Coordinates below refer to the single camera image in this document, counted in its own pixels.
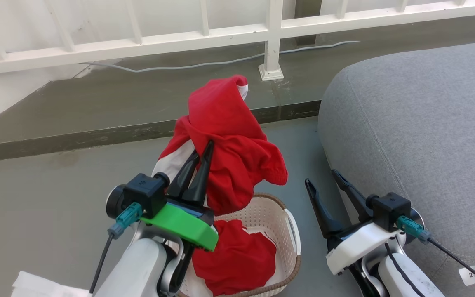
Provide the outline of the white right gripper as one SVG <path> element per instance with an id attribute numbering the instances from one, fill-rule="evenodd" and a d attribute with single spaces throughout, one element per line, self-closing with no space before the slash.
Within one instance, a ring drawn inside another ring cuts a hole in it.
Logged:
<path id="1" fill-rule="evenodd" d="M 373 218 L 373 211 L 367 207 L 366 198 L 335 169 L 331 171 L 337 186 L 347 194 L 349 201 L 358 214 L 359 222 L 367 222 Z M 319 197 L 319 192 L 309 179 L 305 179 L 307 190 L 315 217 L 325 239 L 335 237 L 343 229 L 340 221 L 334 219 Z M 384 244 L 389 238 L 397 235 L 399 231 L 388 232 L 371 222 L 362 226 L 352 235 L 328 252 L 327 265 L 332 274 L 338 274 L 377 247 Z"/>

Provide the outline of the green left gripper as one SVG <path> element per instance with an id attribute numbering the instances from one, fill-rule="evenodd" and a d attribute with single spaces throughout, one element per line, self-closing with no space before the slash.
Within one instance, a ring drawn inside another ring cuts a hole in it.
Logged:
<path id="1" fill-rule="evenodd" d="M 183 197 L 187 204 L 173 199 L 141 198 L 143 215 L 140 220 L 198 248 L 214 251 L 219 236 L 210 224 L 201 219 L 203 213 L 200 210 L 205 203 L 213 151 L 212 140 L 207 143 L 201 156 L 193 150 L 167 188 L 169 197 Z"/>

